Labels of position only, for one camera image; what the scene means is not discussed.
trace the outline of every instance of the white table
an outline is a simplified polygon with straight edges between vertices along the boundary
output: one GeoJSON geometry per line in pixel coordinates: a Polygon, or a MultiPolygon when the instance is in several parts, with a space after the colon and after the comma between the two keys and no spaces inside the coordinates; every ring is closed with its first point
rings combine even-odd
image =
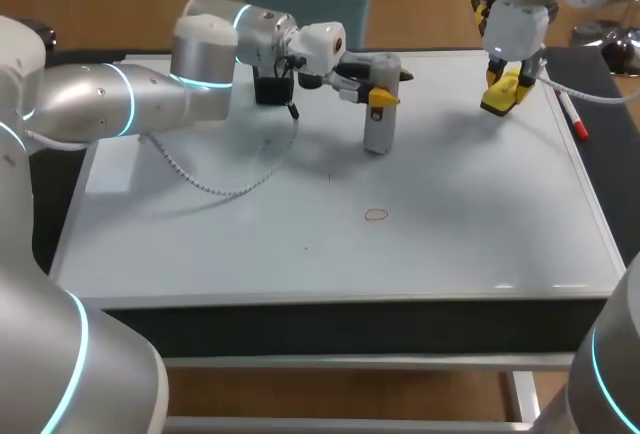
{"type": "MultiPolygon", "coordinates": [[[[266,184],[230,201],[184,183],[148,143],[100,142],[87,155],[52,277],[105,309],[606,297],[624,265],[553,91],[536,86],[500,119],[479,108],[484,53],[403,53],[402,60],[415,80],[401,87],[389,155],[364,153],[362,107],[339,101],[328,88],[297,89],[300,135],[291,158],[266,184]],[[388,217],[368,222],[369,209],[388,217]]],[[[168,70],[167,58],[127,62],[168,70]]],[[[244,184],[286,141],[286,109],[256,107],[252,89],[249,68],[238,66],[229,120],[160,136],[202,181],[244,184]]],[[[557,369],[570,359],[331,356],[173,364],[557,369]]],[[[516,373],[515,384],[530,390],[532,379],[516,373]]],[[[523,421],[533,420],[536,403],[520,406],[523,421]]],[[[257,427],[253,421],[172,422],[194,430],[257,427]]],[[[287,422],[261,425],[265,432],[300,428],[287,422]]],[[[527,428],[352,424],[335,427],[527,428]]],[[[306,424],[309,432],[324,432],[323,426],[306,424]]]]}

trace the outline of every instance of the marker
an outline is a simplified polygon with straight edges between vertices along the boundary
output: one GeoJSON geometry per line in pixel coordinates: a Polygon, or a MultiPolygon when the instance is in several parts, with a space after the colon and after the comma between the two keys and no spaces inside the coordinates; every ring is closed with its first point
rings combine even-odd
{"type": "Polygon", "coordinates": [[[573,130],[576,133],[576,137],[580,142],[587,142],[589,140],[589,133],[587,132],[587,128],[584,127],[582,119],[580,119],[580,115],[578,111],[576,111],[573,102],[571,102],[571,98],[566,92],[558,92],[558,98],[560,99],[560,103],[567,111],[569,115],[569,119],[571,119],[571,124],[573,124],[573,130]]]}

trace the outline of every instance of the wooden floor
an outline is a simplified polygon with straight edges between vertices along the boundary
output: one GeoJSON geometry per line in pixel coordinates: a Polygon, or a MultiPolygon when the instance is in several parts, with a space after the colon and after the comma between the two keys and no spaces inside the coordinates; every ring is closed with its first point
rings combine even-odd
{"type": "MultiPolygon", "coordinates": [[[[0,0],[0,13],[49,23],[59,48],[168,48],[187,0],[0,0]]],[[[574,25],[619,20],[623,5],[561,6],[546,43],[563,46],[574,25]]],[[[469,0],[373,0],[369,47],[479,47],[469,0]]],[[[618,80],[625,93],[636,80],[618,80]]],[[[640,125],[640,109],[632,108],[640,125]]],[[[544,404],[562,374],[536,377],[544,404]]],[[[488,372],[181,370],[170,372],[172,415],[504,420],[501,377],[488,372]]]]}

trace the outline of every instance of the metal bar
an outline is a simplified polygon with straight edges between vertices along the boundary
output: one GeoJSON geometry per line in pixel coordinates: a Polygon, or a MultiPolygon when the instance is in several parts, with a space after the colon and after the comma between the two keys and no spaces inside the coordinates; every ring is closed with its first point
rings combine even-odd
{"type": "Polygon", "coordinates": [[[578,432],[567,413],[567,387],[562,389],[551,400],[549,405],[542,411],[531,427],[532,434],[567,434],[568,432],[578,432]]]}
{"type": "Polygon", "coordinates": [[[477,356],[243,356],[164,359],[167,367],[566,371],[573,354],[477,356]]]}
{"type": "Polygon", "coordinates": [[[382,421],[373,419],[276,419],[254,417],[169,417],[164,431],[280,434],[505,434],[527,432],[530,424],[509,422],[382,421]]]}
{"type": "Polygon", "coordinates": [[[538,393],[530,371],[514,371],[507,373],[511,406],[519,422],[533,423],[540,415],[538,393]]]}

